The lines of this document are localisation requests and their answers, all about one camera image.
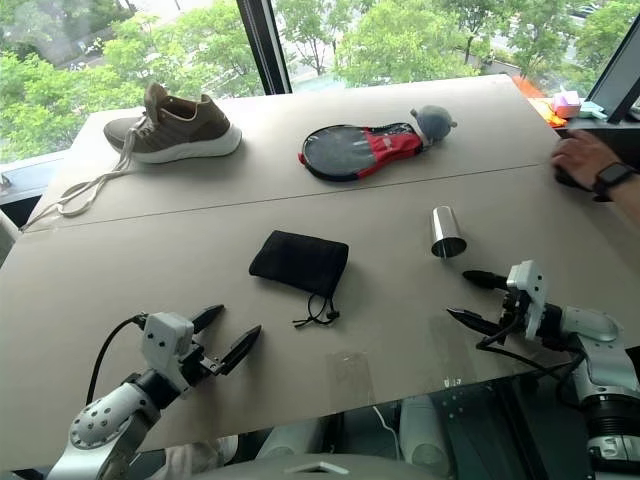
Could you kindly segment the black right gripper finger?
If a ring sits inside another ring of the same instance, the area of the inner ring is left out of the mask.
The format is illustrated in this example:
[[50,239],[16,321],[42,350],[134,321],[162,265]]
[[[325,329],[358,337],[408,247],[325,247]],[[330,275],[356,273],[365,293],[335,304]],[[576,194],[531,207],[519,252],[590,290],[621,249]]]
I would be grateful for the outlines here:
[[481,315],[469,310],[448,307],[446,311],[465,327],[484,336],[495,336],[503,330],[499,324],[487,321]]
[[467,270],[462,273],[465,280],[486,290],[507,290],[507,278],[482,270]]

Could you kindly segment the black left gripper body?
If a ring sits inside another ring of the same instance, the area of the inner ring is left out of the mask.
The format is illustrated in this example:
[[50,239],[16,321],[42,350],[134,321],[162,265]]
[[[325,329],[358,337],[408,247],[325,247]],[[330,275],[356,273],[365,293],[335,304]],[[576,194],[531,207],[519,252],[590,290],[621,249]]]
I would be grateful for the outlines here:
[[222,360],[208,358],[204,348],[197,343],[192,343],[187,354],[179,360],[179,372],[190,387],[197,386],[211,375],[223,374],[225,368]]

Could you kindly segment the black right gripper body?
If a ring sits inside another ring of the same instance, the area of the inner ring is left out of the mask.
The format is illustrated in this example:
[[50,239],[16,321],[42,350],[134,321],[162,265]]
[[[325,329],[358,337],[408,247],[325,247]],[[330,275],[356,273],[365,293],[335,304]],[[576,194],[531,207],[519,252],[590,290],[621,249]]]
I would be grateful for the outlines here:
[[512,333],[519,333],[525,328],[526,293],[508,292],[502,302],[502,313],[499,318],[500,333],[507,337]]

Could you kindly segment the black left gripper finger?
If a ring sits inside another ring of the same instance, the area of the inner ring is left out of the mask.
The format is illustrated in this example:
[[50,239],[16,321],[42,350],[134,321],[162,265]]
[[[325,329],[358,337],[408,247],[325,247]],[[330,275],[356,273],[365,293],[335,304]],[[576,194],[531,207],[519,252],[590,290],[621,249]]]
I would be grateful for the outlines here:
[[257,325],[241,335],[220,359],[219,374],[228,375],[247,356],[261,334],[262,326]]
[[193,334],[197,335],[205,330],[222,312],[224,311],[224,305],[218,304],[210,306],[197,314],[192,319]]

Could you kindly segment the person's bare hand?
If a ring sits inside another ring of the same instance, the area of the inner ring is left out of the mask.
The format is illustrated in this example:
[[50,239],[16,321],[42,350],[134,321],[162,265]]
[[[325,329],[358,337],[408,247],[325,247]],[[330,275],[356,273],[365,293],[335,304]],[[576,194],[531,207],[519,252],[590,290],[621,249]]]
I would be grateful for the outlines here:
[[551,163],[589,190],[597,175],[619,162],[617,155],[596,136],[584,130],[569,130],[551,153]]

